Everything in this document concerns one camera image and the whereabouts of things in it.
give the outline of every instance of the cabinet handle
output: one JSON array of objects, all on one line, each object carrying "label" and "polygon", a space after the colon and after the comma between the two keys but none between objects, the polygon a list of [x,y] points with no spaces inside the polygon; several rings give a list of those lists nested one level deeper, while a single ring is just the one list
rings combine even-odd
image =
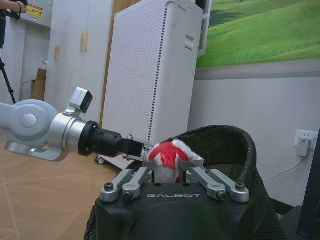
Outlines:
[{"label": "cabinet handle", "polygon": [[84,48],[83,48],[86,52],[88,51],[89,37],[90,37],[90,32],[86,31],[85,37],[84,37]]},{"label": "cabinet handle", "polygon": [[60,59],[60,46],[58,45],[54,48],[54,60],[59,61],[59,59]]},{"label": "cabinet handle", "polygon": [[84,32],[81,33],[80,52],[82,52],[82,53],[85,50],[85,38],[86,38],[86,34]]}]

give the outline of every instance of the person's arm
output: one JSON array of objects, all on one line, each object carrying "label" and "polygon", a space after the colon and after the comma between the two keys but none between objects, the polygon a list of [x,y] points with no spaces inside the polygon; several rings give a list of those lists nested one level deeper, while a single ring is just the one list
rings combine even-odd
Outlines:
[{"label": "person's arm", "polygon": [[9,9],[13,12],[19,13],[20,12],[20,6],[21,6],[21,12],[25,13],[27,12],[27,7],[21,2],[21,1],[9,1],[9,0],[0,0],[0,10],[6,10]]}]

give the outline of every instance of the wall outlet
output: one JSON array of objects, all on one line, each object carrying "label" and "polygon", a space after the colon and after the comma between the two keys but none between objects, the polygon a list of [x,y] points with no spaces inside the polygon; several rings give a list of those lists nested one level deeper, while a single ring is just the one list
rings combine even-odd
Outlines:
[{"label": "wall outlet", "polygon": [[294,139],[294,146],[298,146],[299,138],[310,139],[310,150],[314,151],[316,149],[317,140],[318,140],[318,132],[316,131],[304,131],[297,130]]}]

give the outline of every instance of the wooden floor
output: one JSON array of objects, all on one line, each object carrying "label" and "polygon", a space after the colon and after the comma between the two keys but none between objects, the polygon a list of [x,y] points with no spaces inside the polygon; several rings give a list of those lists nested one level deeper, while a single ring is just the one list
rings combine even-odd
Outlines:
[{"label": "wooden floor", "polygon": [[100,189],[118,170],[70,154],[48,162],[4,150],[0,131],[0,239],[80,240]]}]

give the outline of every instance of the green hill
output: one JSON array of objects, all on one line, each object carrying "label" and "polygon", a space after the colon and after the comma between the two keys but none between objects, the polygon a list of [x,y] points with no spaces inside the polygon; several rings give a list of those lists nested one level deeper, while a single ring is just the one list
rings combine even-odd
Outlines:
[{"label": "green hill", "polygon": [[198,68],[320,58],[320,0],[215,0],[210,25]]}]

